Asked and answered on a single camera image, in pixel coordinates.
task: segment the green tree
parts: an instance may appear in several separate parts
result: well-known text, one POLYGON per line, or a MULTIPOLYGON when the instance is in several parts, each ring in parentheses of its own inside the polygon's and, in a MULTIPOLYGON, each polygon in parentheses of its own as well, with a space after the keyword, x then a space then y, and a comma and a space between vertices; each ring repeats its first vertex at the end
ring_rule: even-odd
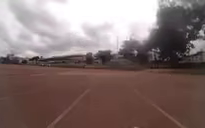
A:
POLYGON ((126 59, 141 64, 146 63, 148 58, 146 45, 135 39, 125 40, 119 54, 123 55, 126 59))
POLYGON ((109 62, 112 58, 111 55, 111 50, 103 50, 103 51, 98 51, 95 55, 96 58, 100 59, 102 64, 106 64, 109 62))
POLYGON ((86 54, 86 64, 93 64, 93 53, 89 52, 86 54))

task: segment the asphalt surface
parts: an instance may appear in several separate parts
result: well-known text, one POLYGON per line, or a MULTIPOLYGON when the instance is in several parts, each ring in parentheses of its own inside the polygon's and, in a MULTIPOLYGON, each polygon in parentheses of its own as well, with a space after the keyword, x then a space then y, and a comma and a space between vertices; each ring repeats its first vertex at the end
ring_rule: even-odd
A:
POLYGON ((205 128, 205 76, 0 65, 0 128, 205 128))

